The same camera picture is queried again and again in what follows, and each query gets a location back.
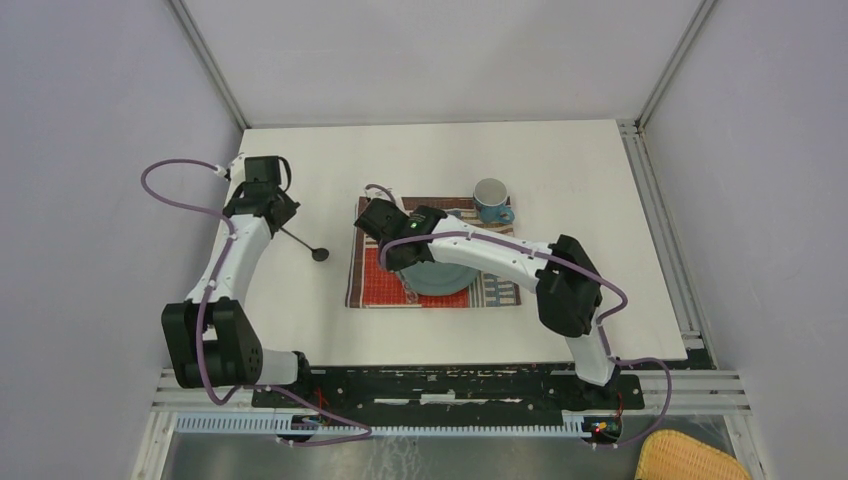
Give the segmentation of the blue ceramic mug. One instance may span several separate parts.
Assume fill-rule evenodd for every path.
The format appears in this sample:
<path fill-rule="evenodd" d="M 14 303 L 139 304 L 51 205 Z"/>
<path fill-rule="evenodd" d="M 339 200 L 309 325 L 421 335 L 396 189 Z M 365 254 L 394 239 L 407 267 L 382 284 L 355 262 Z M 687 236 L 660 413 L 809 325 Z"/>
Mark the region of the blue ceramic mug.
<path fill-rule="evenodd" d="M 514 212 L 507 205 L 509 199 L 506 185 L 495 178 L 477 182 L 473 190 L 473 202 L 477 215 L 485 224 L 512 224 Z"/>

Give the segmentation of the yellow woven basket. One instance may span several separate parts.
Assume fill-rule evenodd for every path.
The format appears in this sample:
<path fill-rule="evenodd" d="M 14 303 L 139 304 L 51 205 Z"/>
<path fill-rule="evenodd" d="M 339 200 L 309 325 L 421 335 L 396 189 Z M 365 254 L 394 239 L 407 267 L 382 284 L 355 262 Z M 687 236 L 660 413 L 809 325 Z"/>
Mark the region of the yellow woven basket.
<path fill-rule="evenodd" d="M 635 479 L 751 479 L 731 455 L 670 429 L 650 434 L 641 449 Z"/>

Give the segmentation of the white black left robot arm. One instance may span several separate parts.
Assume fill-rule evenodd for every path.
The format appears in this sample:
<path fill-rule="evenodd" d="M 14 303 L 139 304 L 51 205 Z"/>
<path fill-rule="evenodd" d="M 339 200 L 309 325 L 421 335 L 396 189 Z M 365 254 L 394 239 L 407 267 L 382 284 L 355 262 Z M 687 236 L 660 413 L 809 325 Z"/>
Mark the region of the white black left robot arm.
<path fill-rule="evenodd" d="M 262 254 L 299 207 L 287 194 L 289 162 L 239 157 L 212 169 L 234 185 L 225 205 L 210 213 L 221 226 L 215 247 L 186 298 L 161 315 L 176 380 L 185 389 L 276 385 L 287 404 L 303 406 L 315 391 L 305 355 L 263 347 L 244 307 Z"/>

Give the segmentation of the aluminium frame rails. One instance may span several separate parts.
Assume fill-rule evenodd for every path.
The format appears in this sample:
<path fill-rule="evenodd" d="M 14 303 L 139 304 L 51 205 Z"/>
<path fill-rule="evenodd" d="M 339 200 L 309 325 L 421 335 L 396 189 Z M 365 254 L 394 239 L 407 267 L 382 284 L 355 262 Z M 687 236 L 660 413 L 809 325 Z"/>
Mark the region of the aluminium frame rails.
<path fill-rule="evenodd" d="M 317 367 L 466 366 L 575 363 L 565 339 L 538 318 L 535 294 L 519 287 L 521 305 L 501 309 L 353 309 L 345 306 L 354 219 L 375 199 L 376 183 L 405 197 L 471 197 L 478 181 L 495 178 L 508 190 L 515 237 L 580 242 L 602 278 L 598 312 L 616 374 L 634 374 L 642 410 L 570 412 L 587 439 L 564 437 L 374 436 L 347 418 L 358 435 L 256 435 L 264 452 L 285 460 L 281 475 L 351 479 L 349 453 L 392 446 L 443 448 L 459 455 L 475 478 L 504 478 L 516 468 L 536 477 L 535 462 L 559 463 L 558 477 L 612 478 L 620 458 L 639 459 L 646 438 L 670 429 L 733 456 L 751 475 L 764 472 L 749 431 L 750 405 L 741 379 L 718 370 L 707 346 L 690 352 L 687 335 L 703 321 L 670 236 L 645 145 L 632 122 L 524 121 L 250 129 L 240 155 L 281 156 L 291 164 L 293 195 L 303 202 L 293 226 L 321 233 L 332 250 L 327 264 L 300 256 L 279 232 L 253 274 L 245 311 L 263 347 L 305 355 Z M 185 389 L 171 365 L 154 399 L 174 431 L 180 413 L 285 413 L 297 428 L 331 426 L 335 414 L 289 391 L 290 385 Z"/>

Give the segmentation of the black spoon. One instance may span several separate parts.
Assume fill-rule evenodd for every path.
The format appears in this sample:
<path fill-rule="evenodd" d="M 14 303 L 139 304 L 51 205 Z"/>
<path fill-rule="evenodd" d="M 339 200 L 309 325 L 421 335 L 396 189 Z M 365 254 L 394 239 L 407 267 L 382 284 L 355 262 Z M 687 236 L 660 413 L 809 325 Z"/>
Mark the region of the black spoon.
<path fill-rule="evenodd" d="M 307 242 L 305 242 L 304 240 L 294 235 L 285 228 L 280 228 L 280 231 L 295 240 L 296 242 L 298 242 L 300 245 L 304 246 L 306 249 L 308 249 L 310 251 L 311 258 L 313 261 L 324 262 L 329 259 L 330 252 L 328 249 L 324 247 L 312 247 L 310 244 L 308 244 Z"/>

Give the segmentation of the striped patchwork placemat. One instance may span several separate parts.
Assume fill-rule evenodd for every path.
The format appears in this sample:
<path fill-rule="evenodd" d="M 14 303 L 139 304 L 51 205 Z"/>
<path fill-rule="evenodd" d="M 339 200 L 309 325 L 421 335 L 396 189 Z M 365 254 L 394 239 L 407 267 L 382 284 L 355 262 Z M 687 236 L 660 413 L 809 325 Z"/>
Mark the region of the striped patchwork placemat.
<path fill-rule="evenodd" d="M 448 214 L 479 228 L 513 236 L 511 224 L 486 224 L 478 218 L 471 197 L 405 197 L 402 198 L 407 213 L 419 205 L 445 210 Z M 499 308 L 521 305 L 518 285 L 498 278 L 491 273 L 477 273 L 473 282 L 464 288 L 453 288 L 450 295 L 428 296 L 413 292 L 412 279 L 399 278 L 378 266 L 377 243 L 362 231 L 354 228 L 354 243 L 345 306 L 353 309 L 368 308 Z"/>

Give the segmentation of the teal ceramic plate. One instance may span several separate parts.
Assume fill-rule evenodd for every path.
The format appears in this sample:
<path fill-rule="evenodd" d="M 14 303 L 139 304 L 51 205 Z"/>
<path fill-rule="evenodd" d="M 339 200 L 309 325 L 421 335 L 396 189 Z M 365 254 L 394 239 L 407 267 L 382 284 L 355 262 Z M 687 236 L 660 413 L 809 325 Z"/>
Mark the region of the teal ceramic plate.
<path fill-rule="evenodd" d="M 467 266 L 423 262 L 396 273 L 409 291 L 423 296 L 449 296 L 468 288 L 480 271 Z"/>

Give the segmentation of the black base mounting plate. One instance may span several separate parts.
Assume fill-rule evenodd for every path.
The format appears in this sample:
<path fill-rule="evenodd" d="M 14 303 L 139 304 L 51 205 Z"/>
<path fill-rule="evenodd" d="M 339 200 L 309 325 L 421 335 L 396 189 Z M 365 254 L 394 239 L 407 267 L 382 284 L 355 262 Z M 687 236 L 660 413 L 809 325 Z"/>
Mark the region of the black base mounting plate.
<path fill-rule="evenodd" d="M 571 363 L 314 367 L 289 391 L 371 427 L 559 426 L 564 414 L 642 410 L 639 378 L 598 387 Z"/>

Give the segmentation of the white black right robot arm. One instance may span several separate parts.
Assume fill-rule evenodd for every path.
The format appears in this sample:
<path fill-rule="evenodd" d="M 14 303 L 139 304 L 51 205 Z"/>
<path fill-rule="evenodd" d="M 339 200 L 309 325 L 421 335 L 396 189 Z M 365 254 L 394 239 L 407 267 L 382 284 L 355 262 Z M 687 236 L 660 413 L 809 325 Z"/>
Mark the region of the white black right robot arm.
<path fill-rule="evenodd" d="M 532 242 L 473 226 L 441 209 L 407 214 L 389 200 L 372 199 L 354 222 L 378 245 L 378 263 L 399 272 L 420 263 L 455 264 L 491 273 L 535 294 L 539 321 L 562 336 L 573 356 L 580 400 L 602 408 L 618 393 L 616 363 L 597 310 L 603 288 L 620 302 L 626 294 L 602 278 L 575 238 Z"/>

